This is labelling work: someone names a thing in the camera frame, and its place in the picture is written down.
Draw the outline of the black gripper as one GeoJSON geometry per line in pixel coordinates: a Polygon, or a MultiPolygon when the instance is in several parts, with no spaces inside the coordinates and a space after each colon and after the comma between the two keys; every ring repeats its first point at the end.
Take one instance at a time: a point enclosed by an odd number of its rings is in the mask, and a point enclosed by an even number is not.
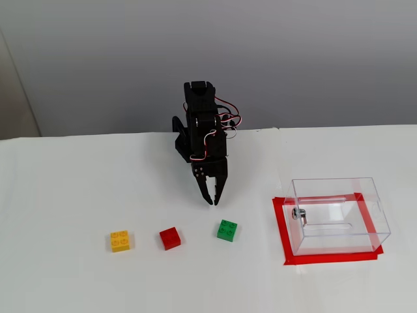
{"type": "Polygon", "coordinates": [[[200,161],[191,161],[191,166],[201,195],[209,205],[212,205],[213,202],[207,187],[207,177],[215,177],[214,205],[218,205],[227,181],[227,159],[225,157],[208,157],[200,161]]]}

